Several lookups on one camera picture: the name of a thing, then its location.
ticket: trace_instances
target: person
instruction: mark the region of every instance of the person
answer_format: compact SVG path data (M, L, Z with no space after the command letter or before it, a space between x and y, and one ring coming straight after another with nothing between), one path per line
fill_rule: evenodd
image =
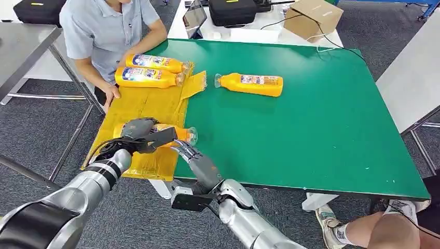
M141 39L142 21L150 29ZM120 93L117 67L134 53L145 53L167 38L167 30L149 0L67 0L60 12L67 56L95 86L107 112Z
M432 198L428 208L429 201L390 200L385 212L342 224L328 205L320 207L315 213L325 245L329 249L348 244L368 249L440 248L440 175L424 182Z

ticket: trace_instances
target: gray shirt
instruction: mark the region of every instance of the gray shirt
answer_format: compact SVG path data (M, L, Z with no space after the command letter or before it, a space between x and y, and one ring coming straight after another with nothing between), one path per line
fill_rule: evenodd
M93 66L111 84L123 54L141 40L142 20L150 25L158 19L149 0L122 4L122 13L105 0L67 0L60 12L67 56L92 57Z

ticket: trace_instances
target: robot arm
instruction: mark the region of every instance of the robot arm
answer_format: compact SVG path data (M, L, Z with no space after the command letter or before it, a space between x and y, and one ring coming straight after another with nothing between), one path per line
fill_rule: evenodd
M156 123L150 118L128 122L122 137L106 141L94 162L66 186L5 215L0 248L75 248L90 215L129 168L133 153L152 153L177 138L174 128L151 133Z
M224 180L210 158L177 140L174 128L152 133L156 123L151 118L128 122L122 128L121 138L101 144L105 146L93 163L70 183L9 212L0 220L0 248L75 248L94 209L129 168L133 153L152 153L175 141L178 146L172 148L198 180L193 184L178 180L171 183L172 208L201 212L216 200L220 220L246 248L304 249L261 216L252 196L240 183Z
M224 180L217 167L200 151L186 142L176 141L173 147L194 172L197 182L187 191L172 188L174 209L201 212L214 199L218 202L218 217L233 231L245 248L253 249L305 249L287 238L259 212L254 198L237 181Z

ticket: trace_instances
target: cardboard box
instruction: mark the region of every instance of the cardboard box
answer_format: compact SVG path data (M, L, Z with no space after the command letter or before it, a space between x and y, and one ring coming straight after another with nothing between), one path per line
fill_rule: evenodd
M324 34L333 32L342 13L342 9L325 0L299 0L290 5L286 18L292 18L284 21L284 28L307 40L322 32ZM321 38L313 37L308 41L313 43Z

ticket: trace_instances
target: bottle cap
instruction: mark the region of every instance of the bottle cap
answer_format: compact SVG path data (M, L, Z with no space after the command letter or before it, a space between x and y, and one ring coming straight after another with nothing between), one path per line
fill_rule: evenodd
M176 85L179 87L183 85L183 81L185 80L185 74L184 73L178 73L176 76Z
M219 88L222 86L222 76L220 74L216 74L214 77L214 86Z
M187 142L190 145L194 146L197 144L198 138L199 138L199 135L197 133L196 128L194 128L194 127L188 128L188 137L186 138Z
M182 63L182 73L184 73L185 75L188 75L189 70L190 70L189 61Z

